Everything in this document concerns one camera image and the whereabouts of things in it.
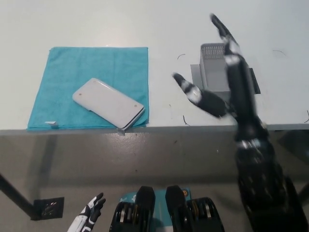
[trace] robotic arm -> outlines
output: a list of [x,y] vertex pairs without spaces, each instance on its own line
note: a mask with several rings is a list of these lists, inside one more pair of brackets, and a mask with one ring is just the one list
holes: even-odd
[[200,90],[175,73],[174,79],[190,102],[215,116],[231,114],[238,124],[235,156],[242,203],[254,231],[308,231],[308,223],[290,178],[283,175],[268,140],[268,132],[256,114],[253,83],[240,48],[226,26],[211,21],[225,44],[225,70],[231,92],[229,102]]

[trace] gray floor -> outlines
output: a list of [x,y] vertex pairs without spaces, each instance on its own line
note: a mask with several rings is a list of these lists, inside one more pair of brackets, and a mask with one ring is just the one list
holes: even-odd
[[[308,165],[271,134],[278,160],[301,189]],[[190,187],[194,198],[213,199],[227,232],[251,231],[239,200],[233,133],[128,133],[0,137],[0,171],[29,200],[65,197],[62,219],[30,221],[0,194],[3,232],[66,231],[99,192],[107,199],[94,232],[107,232],[119,197],[141,185]],[[309,206],[305,208],[309,218]]]

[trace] white table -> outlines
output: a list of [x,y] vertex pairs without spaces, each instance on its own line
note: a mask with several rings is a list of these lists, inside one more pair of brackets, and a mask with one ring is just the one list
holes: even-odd
[[309,129],[308,9],[308,0],[1,1],[0,133],[27,128],[54,46],[149,47],[150,119],[141,131],[188,130],[183,116],[191,130],[233,128],[232,118],[217,120],[194,107],[171,78],[179,72],[192,80],[201,44],[220,42],[210,13],[254,69],[258,113],[269,129]]

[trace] teal cloth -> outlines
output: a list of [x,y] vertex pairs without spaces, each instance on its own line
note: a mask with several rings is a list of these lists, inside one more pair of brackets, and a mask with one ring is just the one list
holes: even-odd
[[145,107],[145,112],[134,123],[134,127],[148,123],[147,47],[54,47],[48,56],[28,130],[52,130],[46,121],[56,121],[58,129],[115,127],[72,99],[73,93],[92,77]]

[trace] white smartphone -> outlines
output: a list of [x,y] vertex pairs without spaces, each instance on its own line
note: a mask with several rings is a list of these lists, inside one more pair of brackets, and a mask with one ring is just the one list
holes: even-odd
[[145,111],[142,104],[96,78],[79,88],[73,100],[122,130],[130,127]]

